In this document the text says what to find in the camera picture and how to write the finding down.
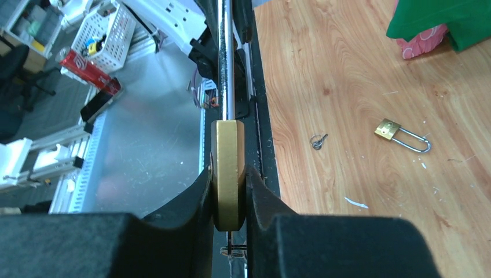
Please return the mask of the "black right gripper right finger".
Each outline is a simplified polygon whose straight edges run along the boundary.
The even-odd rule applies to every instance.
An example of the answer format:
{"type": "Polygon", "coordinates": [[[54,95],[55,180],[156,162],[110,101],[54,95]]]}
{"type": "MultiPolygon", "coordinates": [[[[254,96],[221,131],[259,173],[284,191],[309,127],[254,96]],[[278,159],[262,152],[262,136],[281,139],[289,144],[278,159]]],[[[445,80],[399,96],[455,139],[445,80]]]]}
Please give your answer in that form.
{"type": "Polygon", "coordinates": [[[407,220],[298,214],[253,167],[245,192],[249,277],[439,277],[407,220]]]}

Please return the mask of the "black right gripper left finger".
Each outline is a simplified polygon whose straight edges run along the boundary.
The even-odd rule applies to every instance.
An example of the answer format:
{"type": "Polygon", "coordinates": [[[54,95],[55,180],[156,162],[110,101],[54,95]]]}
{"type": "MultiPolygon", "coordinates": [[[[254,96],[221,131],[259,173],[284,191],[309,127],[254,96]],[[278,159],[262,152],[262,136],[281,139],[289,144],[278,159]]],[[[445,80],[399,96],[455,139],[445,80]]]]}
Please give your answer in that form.
{"type": "Polygon", "coordinates": [[[210,277],[211,173],[142,220],[130,213],[1,217],[2,277],[210,277]]]}

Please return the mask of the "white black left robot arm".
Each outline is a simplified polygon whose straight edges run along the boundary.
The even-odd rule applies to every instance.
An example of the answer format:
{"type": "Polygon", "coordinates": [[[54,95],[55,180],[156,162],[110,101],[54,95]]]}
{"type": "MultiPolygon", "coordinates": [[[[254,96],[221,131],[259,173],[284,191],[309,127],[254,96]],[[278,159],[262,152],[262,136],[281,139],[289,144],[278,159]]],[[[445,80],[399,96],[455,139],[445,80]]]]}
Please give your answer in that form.
{"type": "Polygon", "coordinates": [[[167,35],[196,65],[199,74],[218,82],[217,1],[123,1],[167,35]]]}

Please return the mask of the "black smartphone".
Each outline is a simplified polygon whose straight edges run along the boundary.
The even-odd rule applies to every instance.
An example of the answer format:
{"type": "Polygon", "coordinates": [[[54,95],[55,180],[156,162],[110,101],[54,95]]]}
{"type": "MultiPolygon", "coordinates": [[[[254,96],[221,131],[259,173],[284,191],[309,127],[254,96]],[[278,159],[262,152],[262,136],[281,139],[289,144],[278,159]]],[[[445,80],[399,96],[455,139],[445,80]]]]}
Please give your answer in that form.
{"type": "Polygon", "coordinates": [[[89,102],[80,110],[82,121],[85,123],[93,123],[95,119],[102,114],[114,101],[116,101],[124,90],[119,90],[116,93],[99,91],[89,102]]]}

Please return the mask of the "red drink can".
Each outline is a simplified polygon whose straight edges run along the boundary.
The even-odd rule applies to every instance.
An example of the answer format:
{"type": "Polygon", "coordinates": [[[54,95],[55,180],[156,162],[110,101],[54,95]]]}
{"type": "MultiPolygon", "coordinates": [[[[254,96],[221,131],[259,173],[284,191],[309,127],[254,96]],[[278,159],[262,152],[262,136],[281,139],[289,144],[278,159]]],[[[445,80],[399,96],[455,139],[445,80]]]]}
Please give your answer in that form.
{"type": "Polygon", "coordinates": [[[82,80],[94,85],[99,91],[115,95],[122,89],[116,78],[111,78],[70,47],[62,48],[56,54],[55,61],[82,80]]]}

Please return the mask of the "white perforated plastic basket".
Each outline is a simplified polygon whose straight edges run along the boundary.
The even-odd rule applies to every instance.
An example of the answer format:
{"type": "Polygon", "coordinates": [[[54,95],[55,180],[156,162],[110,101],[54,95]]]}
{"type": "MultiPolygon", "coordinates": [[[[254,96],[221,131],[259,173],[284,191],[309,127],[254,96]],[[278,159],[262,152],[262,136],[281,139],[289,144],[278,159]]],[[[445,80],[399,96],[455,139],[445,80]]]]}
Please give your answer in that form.
{"type": "Polygon", "coordinates": [[[136,20],[118,1],[104,1],[82,21],[71,48],[106,73],[123,68],[136,20]]]}

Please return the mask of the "pink patterned garment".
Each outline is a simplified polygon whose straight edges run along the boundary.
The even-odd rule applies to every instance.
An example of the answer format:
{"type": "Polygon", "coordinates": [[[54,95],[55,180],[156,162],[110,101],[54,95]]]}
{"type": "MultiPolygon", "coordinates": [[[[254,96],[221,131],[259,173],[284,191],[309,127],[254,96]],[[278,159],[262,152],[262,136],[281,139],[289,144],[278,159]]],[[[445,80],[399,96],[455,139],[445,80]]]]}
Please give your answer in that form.
{"type": "Polygon", "coordinates": [[[417,34],[410,41],[404,39],[396,39],[395,41],[401,48],[402,58],[409,60],[433,51],[441,44],[447,33],[447,26],[441,24],[417,34]]]}

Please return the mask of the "green garment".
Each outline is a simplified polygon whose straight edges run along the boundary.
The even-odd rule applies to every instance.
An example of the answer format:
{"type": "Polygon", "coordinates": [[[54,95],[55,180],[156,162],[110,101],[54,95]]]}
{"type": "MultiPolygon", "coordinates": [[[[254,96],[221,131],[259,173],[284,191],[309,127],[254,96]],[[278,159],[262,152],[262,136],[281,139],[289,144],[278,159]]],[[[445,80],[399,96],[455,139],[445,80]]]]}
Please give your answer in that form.
{"type": "Polygon", "coordinates": [[[455,51],[490,38],[490,1],[397,1],[386,35],[405,42],[442,27],[455,51]]]}

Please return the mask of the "white aluminium frame parts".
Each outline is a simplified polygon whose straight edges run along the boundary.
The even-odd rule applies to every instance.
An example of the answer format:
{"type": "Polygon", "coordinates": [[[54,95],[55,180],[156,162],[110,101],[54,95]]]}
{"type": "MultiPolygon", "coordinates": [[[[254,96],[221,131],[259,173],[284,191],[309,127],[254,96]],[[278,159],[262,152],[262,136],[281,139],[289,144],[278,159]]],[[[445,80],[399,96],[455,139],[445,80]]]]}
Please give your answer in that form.
{"type": "Polygon", "coordinates": [[[82,168],[83,141],[93,132],[82,123],[38,140],[1,144],[1,191],[48,185],[52,179],[82,168]]]}

